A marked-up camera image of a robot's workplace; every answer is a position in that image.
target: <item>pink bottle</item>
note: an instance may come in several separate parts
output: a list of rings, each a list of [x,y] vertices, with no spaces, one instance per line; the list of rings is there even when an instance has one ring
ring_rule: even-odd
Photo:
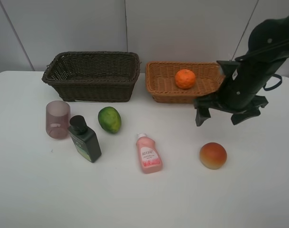
[[[140,165],[144,173],[158,172],[162,169],[162,160],[158,154],[155,141],[144,133],[137,134],[136,142]]]

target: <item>pink plastic cup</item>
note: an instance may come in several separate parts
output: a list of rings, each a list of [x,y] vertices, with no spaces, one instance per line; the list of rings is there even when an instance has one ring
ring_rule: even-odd
[[[70,106],[64,101],[52,101],[46,106],[46,132],[54,139],[68,135]]]

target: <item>wall seam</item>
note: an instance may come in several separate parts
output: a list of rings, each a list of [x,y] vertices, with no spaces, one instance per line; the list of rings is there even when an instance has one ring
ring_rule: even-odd
[[[237,52],[237,50],[238,50],[238,48],[239,48],[239,46],[240,46],[241,40],[242,40],[245,32],[246,32],[246,30],[247,30],[247,28],[248,28],[248,26],[249,26],[249,24],[250,24],[250,21],[251,21],[251,19],[252,19],[252,16],[253,16],[255,10],[256,10],[256,7],[257,7],[257,5],[258,5],[258,2],[259,2],[259,0],[256,1],[256,4],[255,4],[255,6],[254,6],[254,9],[253,9],[253,11],[252,11],[252,13],[251,13],[251,15],[250,15],[250,17],[249,17],[248,23],[246,24],[246,26],[245,26],[245,28],[244,28],[244,31],[243,31],[243,33],[242,33],[242,35],[241,35],[241,37],[240,37],[239,42],[238,42],[237,48],[236,48],[236,50],[235,50],[235,52],[234,52],[234,54],[233,54],[233,57],[230,59],[230,61],[233,61],[234,58],[235,58],[236,52]]]
[[[13,33],[15,34],[16,39],[18,40],[18,43],[20,44],[20,46],[21,46],[21,48],[22,48],[22,50],[23,50],[23,52],[24,52],[24,54],[25,54],[25,57],[26,57],[29,65],[30,65],[31,69],[32,69],[33,71],[35,71],[34,66],[33,66],[32,63],[31,63],[31,61],[30,61],[30,59],[29,59],[29,57],[28,57],[28,54],[27,54],[27,52],[26,52],[26,50],[25,50],[25,48],[24,48],[24,46],[23,46],[23,44],[22,44],[22,42],[21,42],[21,40],[20,40],[20,38],[19,38],[19,36],[18,36],[18,34],[17,34],[17,31],[16,31],[15,27],[13,26],[13,24],[12,24],[12,22],[11,22],[9,16],[8,16],[8,13],[6,12],[6,10],[5,10],[5,8],[4,8],[3,3],[1,2],[1,0],[0,0],[0,6],[1,6],[2,10],[3,10],[3,13],[4,13],[5,17],[7,18],[8,23],[10,24],[10,27],[11,27]]]
[[[127,17],[126,17],[126,2],[124,0],[124,10],[125,10],[125,33],[126,33],[126,50],[129,51],[129,42],[127,38]]]

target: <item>dark brown wicker basket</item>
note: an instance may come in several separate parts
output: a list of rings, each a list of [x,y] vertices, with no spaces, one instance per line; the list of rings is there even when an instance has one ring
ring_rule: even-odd
[[[43,82],[64,101],[127,102],[140,73],[131,52],[64,52],[47,66]]]

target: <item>black bottle cap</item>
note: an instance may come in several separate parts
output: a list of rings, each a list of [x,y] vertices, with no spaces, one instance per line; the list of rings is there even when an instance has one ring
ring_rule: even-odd
[[[75,115],[70,119],[69,123],[77,135],[83,134],[87,131],[85,119],[81,115]]]

